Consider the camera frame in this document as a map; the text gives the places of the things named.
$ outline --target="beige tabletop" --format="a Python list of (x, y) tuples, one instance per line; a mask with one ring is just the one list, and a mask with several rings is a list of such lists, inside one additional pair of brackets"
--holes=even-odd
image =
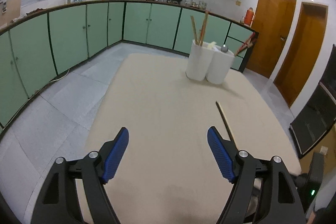
[[(216, 86), (189, 80), (188, 60), (132, 54), (114, 76), (90, 130), (85, 150), (99, 150), (121, 127), (129, 144), (106, 193), (122, 224), (216, 223), (232, 185), (222, 177), (207, 142), (216, 126), (229, 139), (216, 107), (226, 113), (238, 149), (255, 158), (280, 156), (301, 173), (278, 120), (246, 77), (230, 70)], [(93, 223), (80, 204), (85, 221)]]

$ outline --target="door frame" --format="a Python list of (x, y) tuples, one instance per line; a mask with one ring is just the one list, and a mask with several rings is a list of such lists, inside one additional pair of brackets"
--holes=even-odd
[[(273, 83), (275, 84), (275, 86), (278, 88), (278, 86), (276, 85), (276, 82), (277, 81), (280, 81), (280, 83), (283, 81), (283, 76), (281, 76), (281, 72), (285, 69), (284, 66), (286, 65), (286, 62), (290, 61), (289, 59), (289, 54), (290, 54), (290, 50), (293, 49), (292, 46), (293, 46), (293, 41), (295, 40), (296, 36), (298, 36), (298, 33), (297, 33), (297, 28), (298, 28), (298, 25), (300, 23), (300, 20), (302, 19), (302, 16), (303, 16), (303, 9), (304, 9), (304, 5), (310, 5), (310, 6), (318, 6), (318, 7), (322, 7), (322, 8), (325, 8), (325, 22), (324, 22), (324, 31), (323, 31), (323, 40), (322, 40), (322, 44), (323, 44), (323, 41), (324, 41), (324, 37), (325, 37), (325, 33), (326, 33), (326, 28), (327, 28), (327, 22), (328, 22), (328, 11), (329, 11), (329, 6), (328, 5), (324, 5), (324, 4), (319, 4), (319, 3), (314, 3), (314, 2), (307, 2), (307, 1), (302, 1), (301, 2), (301, 6), (300, 6), (300, 14), (299, 14), (299, 17), (298, 17), (298, 20), (297, 20), (297, 23), (296, 23), (296, 26), (295, 26), (295, 32), (294, 32), (294, 35), (293, 35), (293, 38), (292, 38), (292, 41), (290, 43), (290, 46), (288, 48), (288, 51), (286, 53), (286, 57), (285, 59), (283, 60), (282, 64), (281, 64), (281, 68), (280, 70), (278, 71), (277, 73), (277, 76), (275, 77)], [(317, 61), (317, 58), (319, 57), (320, 55), (320, 51), (319, 51), (319, 54), (317, 55), (316, 57), (316, 60), (315, 60), (315, 63), (314, 65), (316, 64), (316, 61)], [(288, 104), (288, 107), (291, 107), (293, 105), (293, 103), (295, 102), (295, 100), (297, 99), (297, 97), (300, 95), (302, 89), (300, 90), (300, 92), (298, 93), (298, 95), (295, 97), (295, 99), (293, 99), (289, 104)]]

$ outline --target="kitchen counter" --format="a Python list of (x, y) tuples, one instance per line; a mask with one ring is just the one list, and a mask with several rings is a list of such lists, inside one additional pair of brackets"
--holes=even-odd
[[(224, 179), (207, 142), (215, 126), (229, 139), (218, 100), (238, 149), (255, 158), (282, 158), (301, 168), (275, 115), (246, 77), (230, 70), (223, 85), (185, 75), (187, 60), (131, 54), (115, 74), (98, 109), (85, 151), (98, 151), (122, 127), (129, 144), (106, 193), (121, 223), (216, 223), (232, 184)], [(90, 220), (81, 181), (78, 195)]]
[[(161, 4), (161, 5), (170, 5), (170, 6), (176, 6), (176, 7), (181, 7), (181, 8), (185, 8), (185, 9), (190, 9), (190, 10), (195, 10), (198, 12), (202, 12), (205, 13), (204, 10), (198, 9), (198, 8), (194, 8), (194, 7), (189, 7), (189, 6), (185, 6), (185, 5), (179, 5), (179, 4), (173, 4), (173, 3), (166, 3), (166, 2), (160, 2), (160, 1), (146, 1), (146, 0), (90, 0), (90, 1), (83, 1), (83, 2), (78, 2), (78, 3), (71, 3), (71, 4), (65, 4), (65, 5), (60, 5), (60, 6), (55, 6), (52, 8), (48, 8), (48, 9), (44, 9), (44, 10), (40, 10), (34, 13), (31, 13), (29, 15), (27, 15), (26, 17), (23, 17), (19, 20), (17, 20), (16, 22), (13, 22), (11, 24), (8, 24), (6, 27), (0, 29), (0, 35), (2, 35), (3, 33), (7, 32), (8, 30), (10, 30), (11, 28), (29, 20), (32, 19), (34, 17), (46, 14), (48, 12), (52, 12), (55, 10), (60, 10), (60, 9), (64, 9), (64, 8), (69, 8), (69, 7), (73, 7), (73, 6), (80, 6), (80, 5), (87, 5), (87, 4), (94, 4), (94, 3), (108, 3), (108, 2), (128, 2), (128, 3), (154, 3), (154, 4)], [(221, 19), (224, 20), (228, 20), (230, 22), (236, 23), (248, 30), (254, 31), (253, 29), (240, 24), (239, 22), (232, 20), (230, 18), (221, 16), (221, 15), (217, 15), (215, 13), (209, 12), (209, 15), (213, 15), (215, 17), (219, 17)]]

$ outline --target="green cabinet door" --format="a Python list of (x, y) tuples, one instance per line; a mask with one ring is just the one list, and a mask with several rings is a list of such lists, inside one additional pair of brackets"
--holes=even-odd
[(150, 10), (150, 3), (126, 4), (124, 25), (125, 40), (146, 43)]
[[(176, 51), (190, 53), (192, 40), (194, 39), (190, 19), (191, 15), (194, 16), (195, 19), (197, 36), (199, 37), (200, 35), (205, 14), (189, 9), (183, 9), (174, 47), (174, 50)], [(209, 15), (203, 41), (208, 43), (215, 41), (217, 42), (217, 45), (223, 45), (229, 26), (229, 21)]]
[(108, 45), (122, 38), (124, 5), (124, 2), (109, 2)]
[(0, 79), (0, 122), (5, 126), (28, 99), (15, 67), (8, 32), (0, 36)]
[(56, 77), (47, 14), (27, 20), (9, 32), (20, 77), (31, 97)]
[(181, 8), (152, 4), (147, 44), (173, 48)]
[(50, 12), (49, 29), (58, 73), (88, 58), (85, 5)]
[(94, 3), (86, 6), (86, 32), (89, 57), (107, 46), (108, 3)]
[(245, 42), (252, 33), (253, 31), (232, 23), (228, 36), (241, 42)]

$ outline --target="white utensil holder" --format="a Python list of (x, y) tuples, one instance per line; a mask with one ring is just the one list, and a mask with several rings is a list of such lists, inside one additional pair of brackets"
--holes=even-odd
[(188, 78), (203, 81), (210, 66), (214, 50), (208, 48), (208, 43), (197, 46), (195, 40), (191, 46), (186, 75)]
[(214, 51), (206, 78), (210, 83), (220, 85), (224, 82), (235, 59), (235, 55), (230, 50), (228, 52), (221, 52), (219, 46), (216, 46), (216, 48), (218, 51)]

